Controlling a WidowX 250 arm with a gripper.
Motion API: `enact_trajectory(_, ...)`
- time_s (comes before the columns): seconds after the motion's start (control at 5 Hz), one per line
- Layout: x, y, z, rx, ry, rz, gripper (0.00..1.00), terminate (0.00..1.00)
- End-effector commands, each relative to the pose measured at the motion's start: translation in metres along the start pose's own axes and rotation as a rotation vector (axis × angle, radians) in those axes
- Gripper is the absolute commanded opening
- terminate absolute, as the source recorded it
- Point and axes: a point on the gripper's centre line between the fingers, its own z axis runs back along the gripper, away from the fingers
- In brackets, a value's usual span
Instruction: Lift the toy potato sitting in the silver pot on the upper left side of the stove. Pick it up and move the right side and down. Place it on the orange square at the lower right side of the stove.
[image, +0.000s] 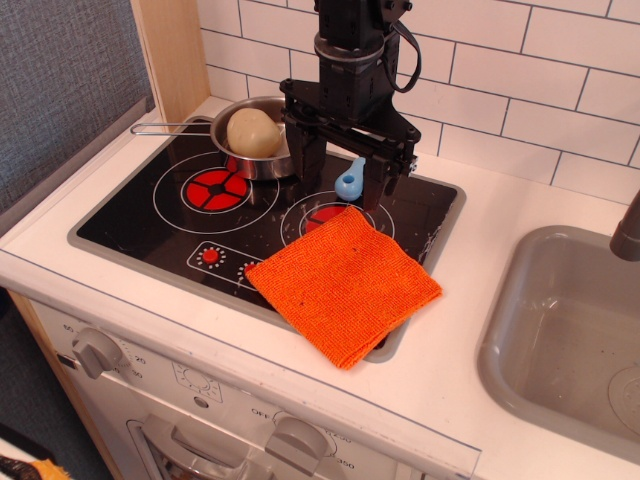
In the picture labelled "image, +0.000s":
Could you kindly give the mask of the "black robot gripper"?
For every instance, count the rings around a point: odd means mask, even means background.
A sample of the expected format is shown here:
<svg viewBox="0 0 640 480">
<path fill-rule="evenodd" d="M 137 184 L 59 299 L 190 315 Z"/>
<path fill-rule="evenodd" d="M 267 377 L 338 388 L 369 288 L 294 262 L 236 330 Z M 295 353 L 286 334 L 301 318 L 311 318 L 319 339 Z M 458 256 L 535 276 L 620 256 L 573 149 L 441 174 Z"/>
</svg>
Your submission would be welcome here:
<svg viewBox="0 0 640 480">
<path fill-rule="evenodd" d="M 312 183 L 324 168 L 328 142 L 366 157 L 363 209 L 374 211 L 383 196 L 394 194 L 400 175 L 409 173 L 416 161 L 420 132 L 395 110 L 393 95 L 415 86 L 421 59 L 401 87 L 396 83 L 397 43 L 369 51 L 320 43 L 316 54 L 317 82 L 287 78 L 280 83 L 294 173 Z"/>
</svg>

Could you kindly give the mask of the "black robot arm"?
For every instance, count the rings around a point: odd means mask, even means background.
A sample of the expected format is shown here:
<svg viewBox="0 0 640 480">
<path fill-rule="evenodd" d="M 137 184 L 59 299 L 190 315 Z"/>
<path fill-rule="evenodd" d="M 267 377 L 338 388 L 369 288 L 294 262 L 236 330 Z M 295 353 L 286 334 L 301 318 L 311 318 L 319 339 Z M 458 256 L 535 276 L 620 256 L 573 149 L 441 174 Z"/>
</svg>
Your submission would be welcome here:
<svg viewBox="0 0 640 480">
<path fill-rule="evenodd" d="M 393 193 L 397 179 L 416 163 L 420 131 L 394 107 L 397 93 L 410 91 L 396 80 L 402 41 L 419 45 L 402 24 L 409 1 L 317 1 L 319 59 L 316 82 L 286 79 L 280 90 L 286 139 L 295 175 L 313 179 L 334 144 L 365 159 L 362 201 L 366 211 Z"/>
</svg>

